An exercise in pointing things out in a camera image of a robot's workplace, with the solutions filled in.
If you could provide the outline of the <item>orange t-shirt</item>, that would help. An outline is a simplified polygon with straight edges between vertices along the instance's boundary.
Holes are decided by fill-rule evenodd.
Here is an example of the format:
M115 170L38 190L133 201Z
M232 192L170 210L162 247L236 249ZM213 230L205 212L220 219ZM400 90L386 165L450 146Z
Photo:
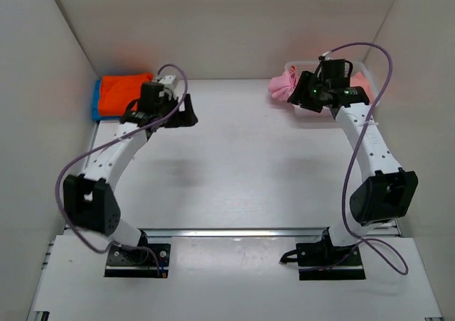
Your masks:
M140 97L141 86L150 82L150 72L138 75L104 76L100 82L97 113L101 118L123 115L127 105Z

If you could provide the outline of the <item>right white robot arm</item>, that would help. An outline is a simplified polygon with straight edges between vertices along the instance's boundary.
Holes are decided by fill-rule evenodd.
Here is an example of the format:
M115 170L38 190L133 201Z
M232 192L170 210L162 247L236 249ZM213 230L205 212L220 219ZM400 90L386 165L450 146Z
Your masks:
M341 221L324 230L318 242L297 245L282 263L296 255L302 266L336 266L371 229L405 216L417 189L416 173L406 171L386 145L365 90L351 84L352 70L348 60L321 56L314 72L302 72L289 98L309 111L331 112L353 149L348 167L359 166L362 182L352 194L343 184Z

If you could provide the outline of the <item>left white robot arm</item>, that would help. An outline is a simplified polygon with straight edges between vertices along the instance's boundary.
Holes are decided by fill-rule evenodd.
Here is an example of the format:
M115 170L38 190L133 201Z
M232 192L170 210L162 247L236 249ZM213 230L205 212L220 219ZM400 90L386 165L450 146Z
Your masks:
M197 124L191 96L179 97L178 78L158 77L141 85L139 98L128 103L112 139L97 148L97 157L79 175L63 181L63 209L76 234L89 231L123 249L131 262L140 263L149 253L145 233L121 216L114 191L136 153L160 128Z

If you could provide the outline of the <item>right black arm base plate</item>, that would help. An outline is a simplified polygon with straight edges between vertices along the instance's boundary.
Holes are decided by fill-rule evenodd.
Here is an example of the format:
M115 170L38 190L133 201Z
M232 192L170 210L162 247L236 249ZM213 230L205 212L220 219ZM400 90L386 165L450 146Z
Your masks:
M333 247L322 241L297 243L280 264L297 263L300 281L362 281L366 279L357 246Z

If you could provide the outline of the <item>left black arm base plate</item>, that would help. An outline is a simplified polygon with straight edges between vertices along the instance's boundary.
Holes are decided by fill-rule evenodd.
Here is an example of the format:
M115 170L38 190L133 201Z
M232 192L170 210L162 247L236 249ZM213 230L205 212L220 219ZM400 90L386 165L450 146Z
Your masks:
M126 251L113 246L107 255L105 274L107 278L158 278L169 276L171 259L170 243L149 243L157 261L149 251Z

